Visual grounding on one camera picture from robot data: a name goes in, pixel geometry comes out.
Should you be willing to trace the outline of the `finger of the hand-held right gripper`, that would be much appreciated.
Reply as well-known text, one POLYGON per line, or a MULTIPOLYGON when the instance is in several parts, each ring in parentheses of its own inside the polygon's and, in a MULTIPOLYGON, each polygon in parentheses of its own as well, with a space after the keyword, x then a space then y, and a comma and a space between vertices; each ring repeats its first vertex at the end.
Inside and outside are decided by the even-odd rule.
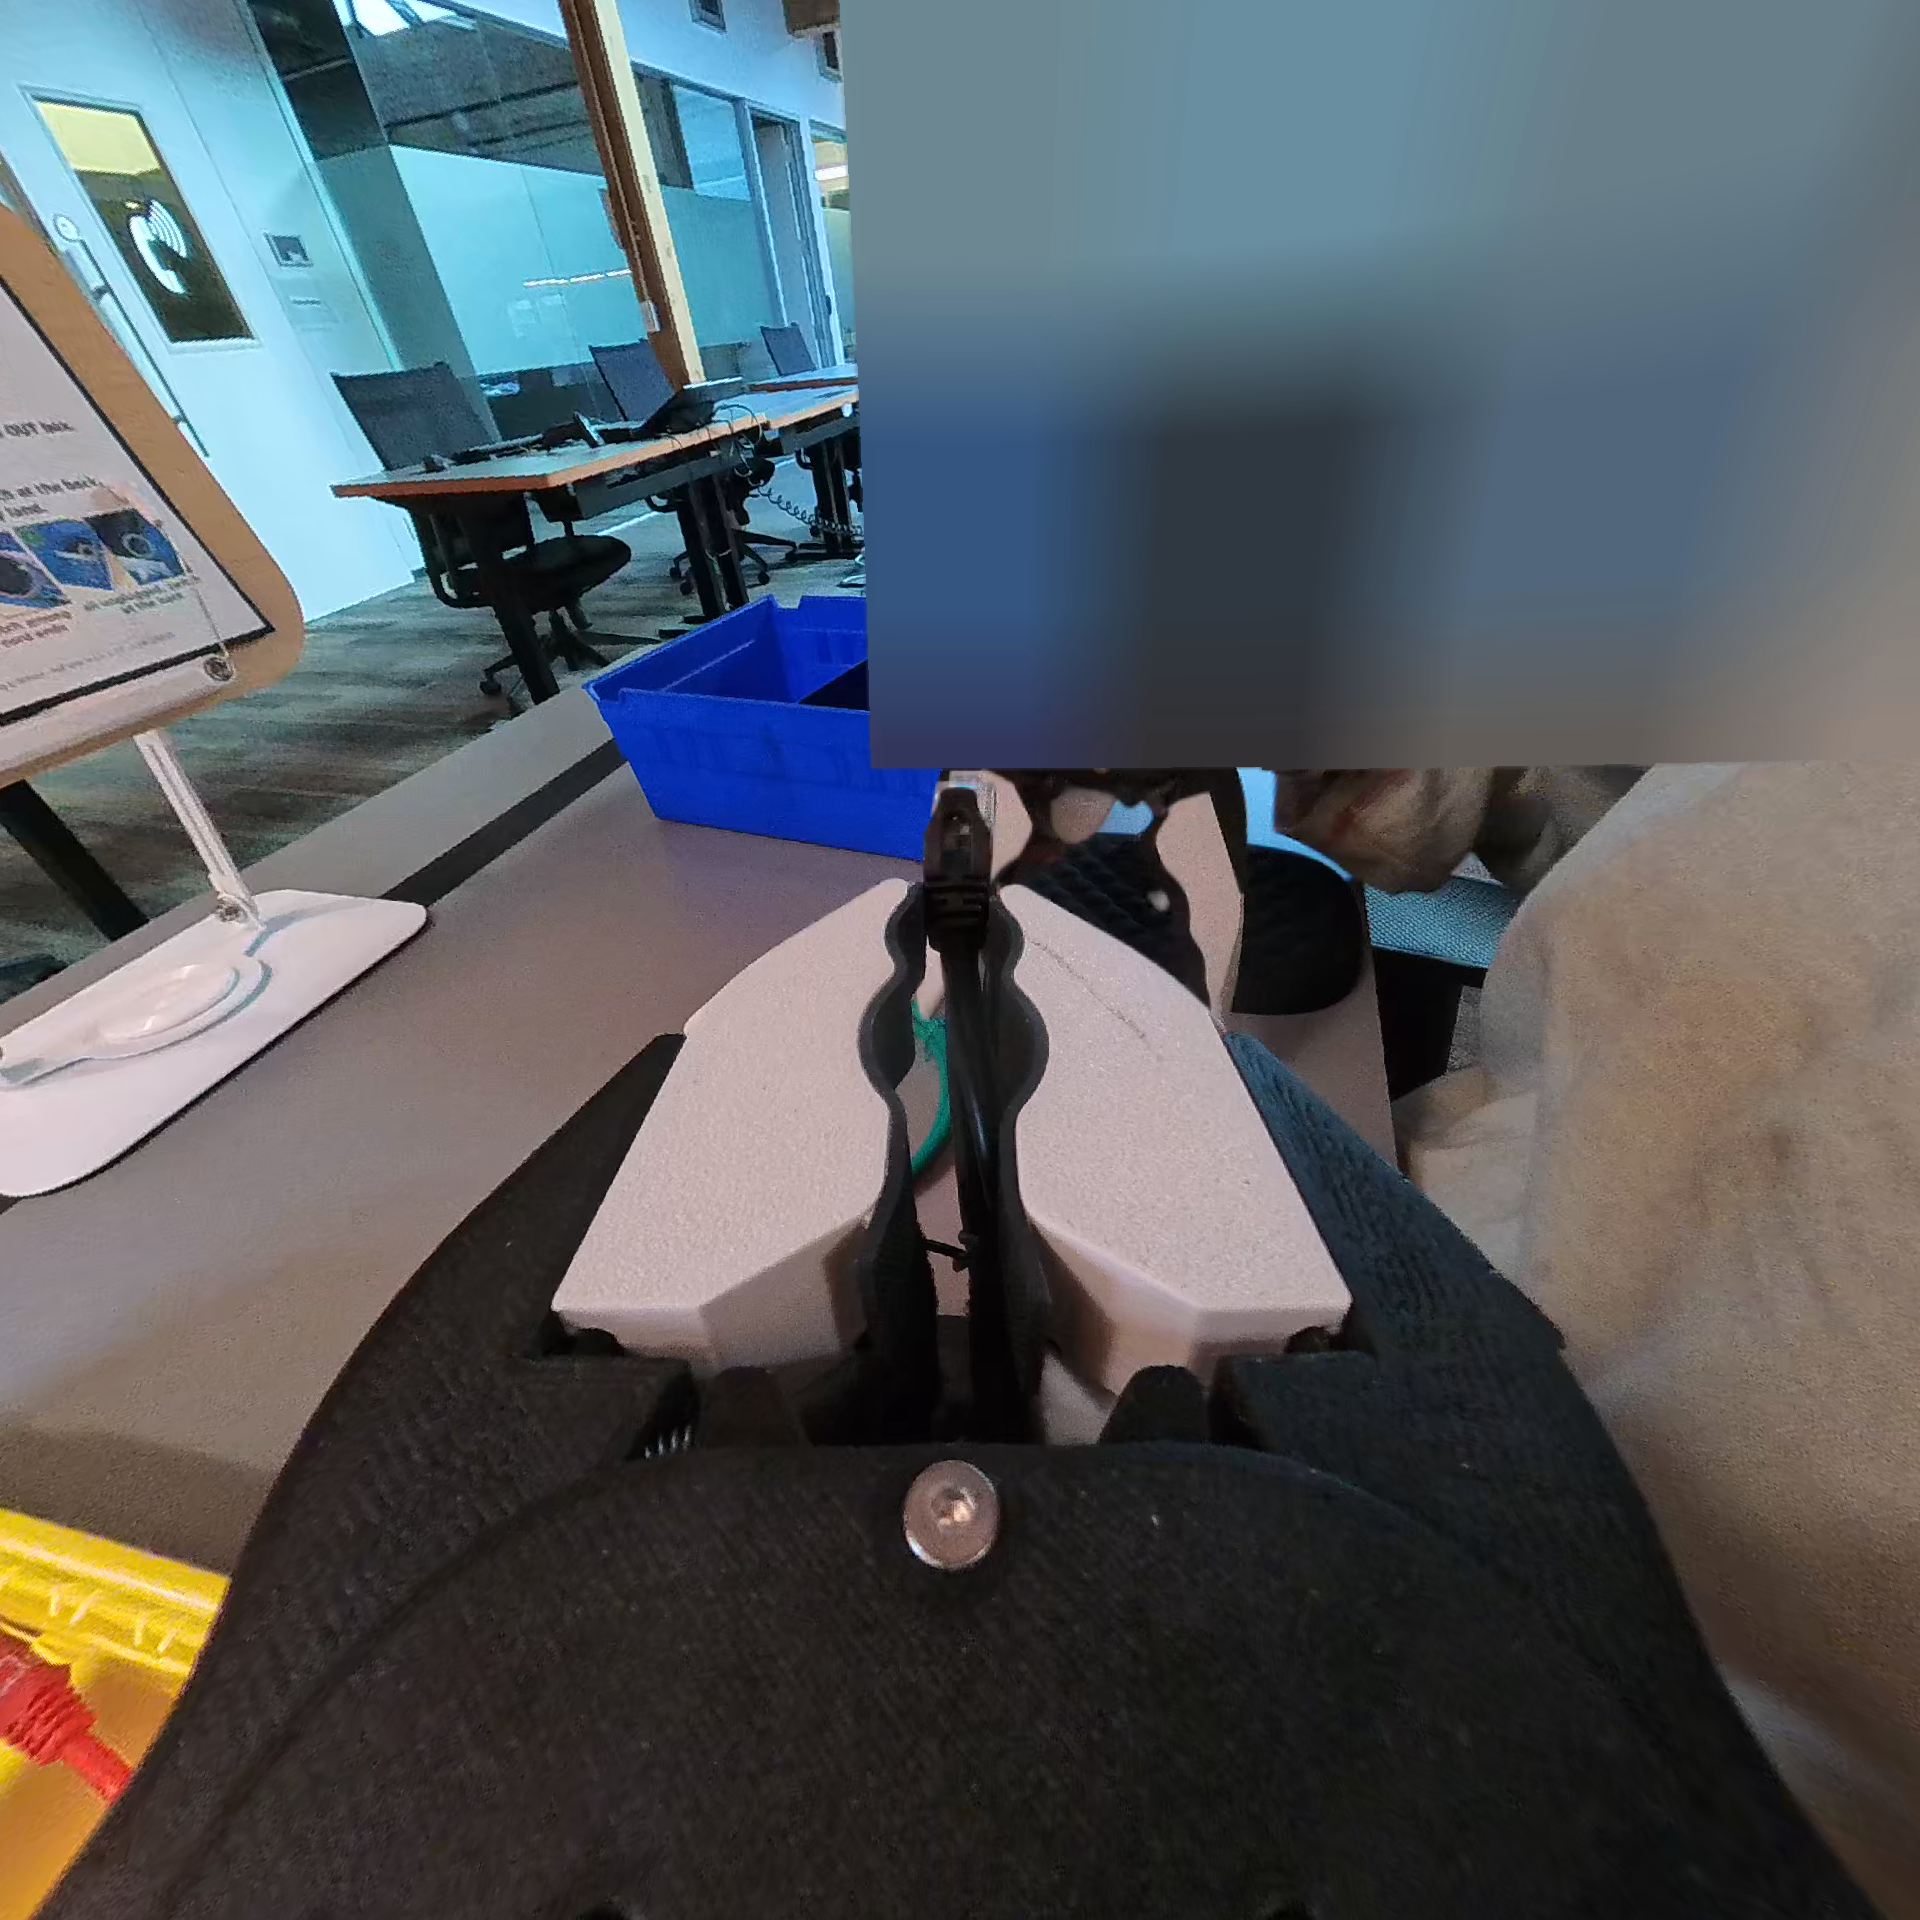
POLYGON ((1216 1016, 1228 1016, 1236 995, 1247 849, 1241 780, 1210 773, 1202 794, 1178 802, 1178 882, 1216 1016))

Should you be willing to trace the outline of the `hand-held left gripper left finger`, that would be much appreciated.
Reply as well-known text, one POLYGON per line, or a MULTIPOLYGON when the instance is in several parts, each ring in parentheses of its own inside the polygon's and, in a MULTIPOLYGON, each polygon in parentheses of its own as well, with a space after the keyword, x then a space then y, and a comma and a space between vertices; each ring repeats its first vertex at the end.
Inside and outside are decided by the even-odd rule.
POLYGON ((856 1436, 927 1432, 940 1306, 898 1093, 924 905, 882 880, 686 1023, 554 1299, 567 1328, 700 1376, 824 1364, 856 1436))

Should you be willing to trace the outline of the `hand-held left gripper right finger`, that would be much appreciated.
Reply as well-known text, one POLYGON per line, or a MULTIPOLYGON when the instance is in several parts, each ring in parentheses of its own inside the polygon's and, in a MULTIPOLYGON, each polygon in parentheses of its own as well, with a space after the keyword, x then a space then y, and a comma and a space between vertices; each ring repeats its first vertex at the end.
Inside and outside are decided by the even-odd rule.
POLYGON ((1047 1059, 1015 1171, 1049 1291, 1041 1427, 1094 1443, 1122 1387, 1338 1332, 1354 1307, 1212 1010, 1176 977, 1017 885, 1012 986, 1047 1059))

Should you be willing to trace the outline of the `blue plastic bin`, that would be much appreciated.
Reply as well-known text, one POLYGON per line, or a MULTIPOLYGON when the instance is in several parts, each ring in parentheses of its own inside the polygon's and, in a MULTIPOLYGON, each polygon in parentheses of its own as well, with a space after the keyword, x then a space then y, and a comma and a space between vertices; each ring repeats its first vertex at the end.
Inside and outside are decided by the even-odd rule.
POLYGON ((942 778, 874 767, 865 597, 764 597, 585 691, 662 820, 922 863, 942 778))

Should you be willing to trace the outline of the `yellow plastic bin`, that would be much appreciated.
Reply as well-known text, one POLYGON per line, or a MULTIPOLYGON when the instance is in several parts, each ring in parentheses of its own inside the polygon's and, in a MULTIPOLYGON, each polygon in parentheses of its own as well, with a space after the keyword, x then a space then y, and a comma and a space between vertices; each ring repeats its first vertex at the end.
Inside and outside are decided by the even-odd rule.
POLYGON ((128 1788, 208 1641, 223 1576, 3 1514, 3 1915, 28 1917, 128 1788))

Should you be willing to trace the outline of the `person's right forearm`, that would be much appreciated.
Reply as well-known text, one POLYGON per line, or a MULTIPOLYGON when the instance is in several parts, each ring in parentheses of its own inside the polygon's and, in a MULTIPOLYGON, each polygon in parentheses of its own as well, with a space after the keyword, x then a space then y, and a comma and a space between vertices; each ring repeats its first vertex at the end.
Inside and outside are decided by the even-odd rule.
POLYGON ((1289 770, 1275 828, 1384 895, 1436 895, 1470 860, 1528 896, 1643 780, 1632 764, 1289 770))

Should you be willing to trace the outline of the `grey desk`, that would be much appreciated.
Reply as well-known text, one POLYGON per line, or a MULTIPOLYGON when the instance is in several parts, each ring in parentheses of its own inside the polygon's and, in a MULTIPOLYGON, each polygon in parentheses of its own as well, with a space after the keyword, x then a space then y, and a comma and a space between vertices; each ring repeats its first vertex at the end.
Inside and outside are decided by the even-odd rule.
POLYGON ((122 1162, 6 1207, 6 1508, 228 1572, 450 1231, 751 961, 919 868, 659 823, 578 688, 258 863, 431 923, 122 1162))

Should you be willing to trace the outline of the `black wrist rest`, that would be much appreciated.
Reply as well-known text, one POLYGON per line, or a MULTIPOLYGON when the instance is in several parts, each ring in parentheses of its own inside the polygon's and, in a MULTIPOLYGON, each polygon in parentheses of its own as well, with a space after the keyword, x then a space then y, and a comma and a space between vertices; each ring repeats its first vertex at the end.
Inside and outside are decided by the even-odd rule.
MULTIPOLYGON (((1204 968, 1199 936, 1176 931, 1171 907, 1158 903, 1167 892, 1161 880, 1143 836, 1098 832, 1036 868, 1026 885, 1200 989, 1204 968)), ((1310 856, 1249 849, 1240 903, 1236 1016, 1312 1016, 1354 992, 1370 941, 1348 880, 1310 856)))

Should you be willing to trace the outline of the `dark mesh office chair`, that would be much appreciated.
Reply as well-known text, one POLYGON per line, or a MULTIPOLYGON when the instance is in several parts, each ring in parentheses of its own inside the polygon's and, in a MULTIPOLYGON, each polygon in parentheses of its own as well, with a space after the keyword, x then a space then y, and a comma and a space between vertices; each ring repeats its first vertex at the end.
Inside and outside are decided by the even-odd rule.
POLYGON ((1449 1072, 1466 992, 1483 986, 1521 898, 1497 880, 1455 876, 1430 895, 1363 885, 1390 1099, 1449 1072))

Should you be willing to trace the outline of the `person's beige sweater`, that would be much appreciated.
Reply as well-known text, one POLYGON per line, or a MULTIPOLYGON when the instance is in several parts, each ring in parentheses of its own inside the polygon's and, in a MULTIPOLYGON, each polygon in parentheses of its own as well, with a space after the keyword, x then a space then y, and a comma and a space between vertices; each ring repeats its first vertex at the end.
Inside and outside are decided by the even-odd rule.
POLYGON ((1916 762, 1646 773, 1399 1139, 1561 1331, 1776 1769, 1916 1915, 1916 762))

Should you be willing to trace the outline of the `white board stand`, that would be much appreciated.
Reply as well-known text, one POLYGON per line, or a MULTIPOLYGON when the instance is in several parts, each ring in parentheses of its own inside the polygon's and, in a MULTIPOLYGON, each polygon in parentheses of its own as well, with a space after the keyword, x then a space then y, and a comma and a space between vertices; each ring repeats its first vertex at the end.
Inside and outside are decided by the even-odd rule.
POLYGON ((428 925, 422 903, 252 892, 168 735, 135 746, 199 852, 214 911, 8 1031, 8 1201, 122 1162, 428 925))

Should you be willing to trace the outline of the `wooden office table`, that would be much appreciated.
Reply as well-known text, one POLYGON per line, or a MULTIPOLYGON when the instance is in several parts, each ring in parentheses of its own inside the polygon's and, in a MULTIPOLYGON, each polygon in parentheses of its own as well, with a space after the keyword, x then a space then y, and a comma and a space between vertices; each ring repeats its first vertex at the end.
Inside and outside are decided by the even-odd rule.
POLYGON ((560 659, 608 664, 577 617, 584 600, 618 571, 580 565, 587 545, 606 545, 575 531, 585 520, 584 492, 627 492, 668 507, 689 555, 698 604, 691 623, 706 625, 751 602, 746 533, 728 501, 728 482, 746 469, 820 451, 814 472, 824 511, 799 520, 824 533, 830 561, 858 559, 841 451, 856 433, 858 379, 799 376, 721 400, 711 420, 686 429, 648 435, 636 424, 578 419, 536 439, 502 441, 482 459, 432 451, 419 465, 339 482, 332 493, 396 507, 415 523, 438 600, 491 612, 508 643, 482 691, 522 712, 560 696, 560 659))

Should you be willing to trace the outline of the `black office chair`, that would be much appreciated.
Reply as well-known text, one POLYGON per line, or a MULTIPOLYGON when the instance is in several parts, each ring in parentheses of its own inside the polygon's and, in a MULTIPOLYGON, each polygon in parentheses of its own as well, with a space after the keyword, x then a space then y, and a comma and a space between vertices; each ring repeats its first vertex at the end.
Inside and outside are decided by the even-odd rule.
MULTIPOLYGON (((444 474, 457 457, 496 441, 448 364, 366 376, 332 376, 348 415, 370 443, 379 469, 444 474)), ((505 700, 503 675, 514 669, 524 692, 543 705, 560 683, 566 665, 606 665, 590 643, 584 608, 587 592, 608 586, 634 559, 610 535, 580 535, 578 515, 560 520, 560 533, 539 537, 519 492, 474 496, 457 507, 400 506, 415 527, 423 576, 434 600, 450 611, 487 611, 511 640, 494 661, 482 691, 505 700)))
MULTIPOLYGON (((738 424, 751 416, 742 397, 746 384, 735 377, 678 383, 666 373, 656 348, 649 344, 594 346, 593 364, 623 419, 641 439, 666 439, 711 425, 719 419, 738 424)), ((755 490, 772 482, 776 465, 756 452, 756 429, 735 435, 728 447, 730 467, 711 482, 711 503, 719 522, 728 529, 730 548, 742 575, 755 571, 767 586, 771 569, 762 548, 776 552, 782 565, 800 562, 800 543, 785 535, 756 535, 751 529, 751 499, 755 490)))

